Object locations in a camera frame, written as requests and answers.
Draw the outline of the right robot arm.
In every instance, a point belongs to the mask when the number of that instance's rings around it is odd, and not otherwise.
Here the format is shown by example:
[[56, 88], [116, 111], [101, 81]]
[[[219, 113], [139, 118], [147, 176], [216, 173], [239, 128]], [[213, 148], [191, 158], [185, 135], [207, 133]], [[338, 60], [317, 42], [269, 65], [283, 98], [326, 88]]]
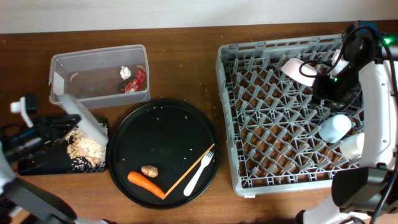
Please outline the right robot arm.
[[333, 110], [362, 99], [359, 167], [337, 172], [330, 197], [298, 213], [296, 223], [374, 223], [397, 212], [397, 37], [380, 33], [374, 22], [357, 21], [342, 39], [340, 53], [322, 60], [326, 71], [318, 73], [305, 61], [289, 77], [312, 87], [313, 102], [325, 101]]

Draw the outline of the wooden chopstick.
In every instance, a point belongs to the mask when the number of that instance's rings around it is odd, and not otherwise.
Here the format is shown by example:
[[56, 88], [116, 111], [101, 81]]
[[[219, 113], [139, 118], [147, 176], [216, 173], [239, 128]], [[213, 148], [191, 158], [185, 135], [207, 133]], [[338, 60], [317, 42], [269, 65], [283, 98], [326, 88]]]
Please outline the wooden chopstick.
[[190, 173], [190, 171], [209, 153], [209, 151], [215, 146], [213, 143], [186, 171], [185, 173], [168, 189], [165, 193], [164, 199], [173, 191], [174, 188]]

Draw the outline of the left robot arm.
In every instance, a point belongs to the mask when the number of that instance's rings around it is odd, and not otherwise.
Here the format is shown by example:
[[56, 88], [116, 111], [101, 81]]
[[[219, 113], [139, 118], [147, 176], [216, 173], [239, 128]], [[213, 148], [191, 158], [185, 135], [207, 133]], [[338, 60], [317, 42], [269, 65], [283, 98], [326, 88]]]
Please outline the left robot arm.
[[95, 171], [104, 165], [108, 132], [86, 107], [69, 94], [58, 96], [61, 116], [38, 116], [37, 99], [26, 95], [10, 105], [26, 129], [1, 140], [1, 196], [29, 212], [24, 223], [88, 223], [61, 198], [21, 179], [23, 175]]

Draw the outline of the pink bowl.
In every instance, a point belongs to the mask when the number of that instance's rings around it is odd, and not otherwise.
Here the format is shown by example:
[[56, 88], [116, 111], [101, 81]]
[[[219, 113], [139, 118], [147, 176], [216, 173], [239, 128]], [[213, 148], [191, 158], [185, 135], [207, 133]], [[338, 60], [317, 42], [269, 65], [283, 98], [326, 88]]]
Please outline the pink bowl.
[[303, 61], [290, 58], [281, 66], [280, 70], [296, 82], [305, 86], [313, 86], [317, 71], [308, 64], [301, 67], [302, 64]]

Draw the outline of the grey plate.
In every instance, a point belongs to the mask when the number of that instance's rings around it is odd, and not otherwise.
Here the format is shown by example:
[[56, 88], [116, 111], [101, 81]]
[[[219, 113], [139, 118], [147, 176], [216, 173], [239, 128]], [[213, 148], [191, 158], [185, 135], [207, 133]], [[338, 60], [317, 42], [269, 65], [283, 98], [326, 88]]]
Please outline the grey plate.
[[106, 147], [109, 139], [97, 119], [74, 96], [63, 94], [58, 97], [62, 108], [69, 114], [77, 114], [81, 120], [77, 126], [100, 146]]

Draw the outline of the white plastic fork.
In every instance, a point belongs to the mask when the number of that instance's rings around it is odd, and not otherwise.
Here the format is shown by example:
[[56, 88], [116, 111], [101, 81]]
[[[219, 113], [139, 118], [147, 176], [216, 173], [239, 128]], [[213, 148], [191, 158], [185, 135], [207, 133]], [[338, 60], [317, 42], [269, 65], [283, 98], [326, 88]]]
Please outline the white plastic fork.
[[194, 176], [191, 178], [191, 180], [189, 181], [189, 183], [187, 184], [187, 186], [185, 187], [183, 194], [184, 196], [190, 196], [193, 192], [193, 189], [195, 188], [203, 170], [205, 169], [206, 166], [208, 166], [212, 160], [214, 156], [214, 153], [209, 151], [207, 152], [203, 158], [200, 161], [200, 166], [198, 168], [198, 170], [196, 171], [196, 173], [194, 174]]

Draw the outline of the red snack wrapper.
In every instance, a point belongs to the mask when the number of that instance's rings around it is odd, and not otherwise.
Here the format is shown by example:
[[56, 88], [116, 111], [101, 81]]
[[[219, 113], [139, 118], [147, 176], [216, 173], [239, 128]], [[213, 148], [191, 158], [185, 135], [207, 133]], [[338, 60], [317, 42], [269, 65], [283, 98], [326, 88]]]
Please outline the red snack wrapper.
[[136, 76], [134, 77], [133, 81], [127, 84], [127, 86], [122, 89], [123, 93], [132, 93], [136, 92], [140, 89], [146, 79], [146, 70], [142, 66], [137, 66]]

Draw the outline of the white tissue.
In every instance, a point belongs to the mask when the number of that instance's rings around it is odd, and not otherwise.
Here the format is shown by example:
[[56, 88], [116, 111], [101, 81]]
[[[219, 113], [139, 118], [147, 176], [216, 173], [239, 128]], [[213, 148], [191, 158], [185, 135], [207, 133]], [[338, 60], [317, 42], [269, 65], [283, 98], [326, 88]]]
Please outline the white tissue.
[[121, 70], [120, 70], [119, 74], [123, 80], [127, 80], [131, 77], [130, 69], [128, 69], [125, 66], [121, 66]]

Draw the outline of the white cup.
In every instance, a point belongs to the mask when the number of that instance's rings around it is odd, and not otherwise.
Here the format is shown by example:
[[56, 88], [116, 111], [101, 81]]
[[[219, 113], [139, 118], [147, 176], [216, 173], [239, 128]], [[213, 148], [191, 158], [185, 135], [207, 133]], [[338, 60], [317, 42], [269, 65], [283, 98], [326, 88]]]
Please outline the white cup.
[[344, 138], [340, 144], [340, 151], [342, 155], [354, 160], [361, 157], [364, 148], [364, 133], [355, 134]]

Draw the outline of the rice and peanut shells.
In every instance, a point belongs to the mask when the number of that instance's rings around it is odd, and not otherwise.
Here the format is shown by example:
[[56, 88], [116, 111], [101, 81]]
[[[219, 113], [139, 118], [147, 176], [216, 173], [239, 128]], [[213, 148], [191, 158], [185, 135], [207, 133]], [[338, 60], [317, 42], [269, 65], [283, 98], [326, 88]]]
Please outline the rice and peanut shells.
[[67, 154], [72, 160], [72, 171], [100, 172], [105, 168], [106, 146], [99, 145], [79, 127], [66, 136]]

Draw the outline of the light blue cup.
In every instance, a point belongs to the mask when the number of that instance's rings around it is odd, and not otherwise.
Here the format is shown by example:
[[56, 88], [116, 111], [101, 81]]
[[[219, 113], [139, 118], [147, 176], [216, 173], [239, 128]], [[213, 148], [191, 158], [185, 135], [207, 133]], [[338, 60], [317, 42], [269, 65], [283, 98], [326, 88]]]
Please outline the light blue cup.
[[343, 114], [337, 114], [320, 124], [320, 137], [328, 143], [336, 143], [351, 129], [351, 120]]

